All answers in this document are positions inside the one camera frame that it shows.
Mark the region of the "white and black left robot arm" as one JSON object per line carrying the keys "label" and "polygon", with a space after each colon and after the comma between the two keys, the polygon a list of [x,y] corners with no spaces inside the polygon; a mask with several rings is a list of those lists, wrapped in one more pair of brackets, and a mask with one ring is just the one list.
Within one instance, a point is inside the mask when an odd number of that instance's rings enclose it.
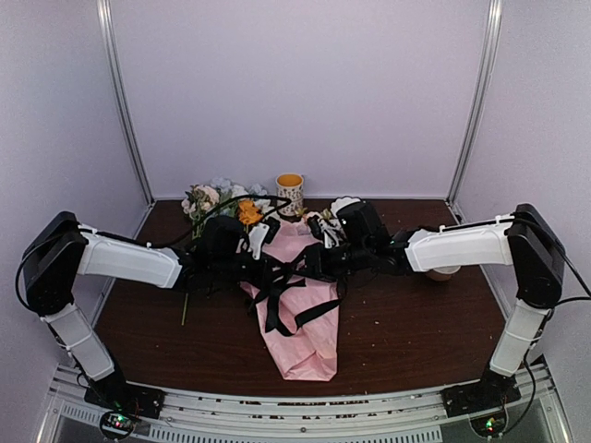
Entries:
{"label": "white and black left robot arm", "polygon": [[192,244],[163,247],[102,232],[62,211],[26,249],[17,282],[24,286],[25,306],[98,382],[98,396],[112,409],[123,410],[133,391],[116,376],[115,358],[89,322],[90,299],[101,302],[99,289],[116,280],[192,293],[216,277],[248,278],[260,271],[270,234],[266,222],[248,229],[234,218],[217,216],[206,221]]}

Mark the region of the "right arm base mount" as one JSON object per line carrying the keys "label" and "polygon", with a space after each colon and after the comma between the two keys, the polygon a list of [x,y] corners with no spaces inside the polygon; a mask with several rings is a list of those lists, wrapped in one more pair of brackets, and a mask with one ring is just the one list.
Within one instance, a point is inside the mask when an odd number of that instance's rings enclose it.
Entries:
{"label": "right arm base mount", "polygon": [[507,402],[522,398],[518,388],[503,390],[479,382],[449,387],[440,395],[449,418],[498,409]]}

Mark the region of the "orange fake flower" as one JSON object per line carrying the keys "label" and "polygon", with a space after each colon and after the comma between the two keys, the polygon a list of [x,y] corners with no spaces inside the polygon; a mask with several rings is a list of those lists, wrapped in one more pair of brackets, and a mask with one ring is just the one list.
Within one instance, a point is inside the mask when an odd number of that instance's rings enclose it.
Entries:
{"label": "orange fake flower", "polygon": [[241,199],[238,202],[237,216],[239,221],[246,227],[255,225],[263,218],[260,209],[251,199]]}

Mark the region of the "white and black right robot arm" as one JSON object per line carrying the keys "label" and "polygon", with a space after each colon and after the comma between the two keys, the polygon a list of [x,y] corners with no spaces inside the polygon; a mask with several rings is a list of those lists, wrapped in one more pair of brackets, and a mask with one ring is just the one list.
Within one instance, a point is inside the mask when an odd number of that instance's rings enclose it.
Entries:
{"label": "white and black right robot arm", "polygon": [[306,253],[311,277],[334,280],[374,269],[389,275],[452,275],[480,267],[507,318],[488,363],[488,374],[473,390],[479,406],[494,406],[561,299],[565,248],[537,208],[529,203],[485,221],[388,232],[374,206],[360,198],[338,198],[332,218],[318,213],[306,223],[320,244]]}

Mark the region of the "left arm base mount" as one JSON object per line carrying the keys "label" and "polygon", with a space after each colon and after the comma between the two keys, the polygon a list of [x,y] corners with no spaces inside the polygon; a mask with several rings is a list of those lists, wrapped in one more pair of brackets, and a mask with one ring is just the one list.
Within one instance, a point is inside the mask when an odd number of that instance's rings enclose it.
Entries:
{"label": "left arm base mount", "polygon": [[111,401],[101,397],[92,388],[87,388],[84,401],[135,417],[158,419],[164,397],[165,393],[161,389],[128,385],[123,394],[119,394],[115,400]]}

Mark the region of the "pink wrapping paper sheet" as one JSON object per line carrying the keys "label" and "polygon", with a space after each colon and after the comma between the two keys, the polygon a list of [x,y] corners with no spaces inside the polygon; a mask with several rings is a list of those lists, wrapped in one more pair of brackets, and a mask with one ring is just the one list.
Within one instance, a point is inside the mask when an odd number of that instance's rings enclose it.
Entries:
{"label": "pink wrapping paper sheet", "polygon": [[259,331],[285,380],[326,382],[337,373],[339,304],[334,282],[279,277],[267,289],[240,287],[252,299]]}

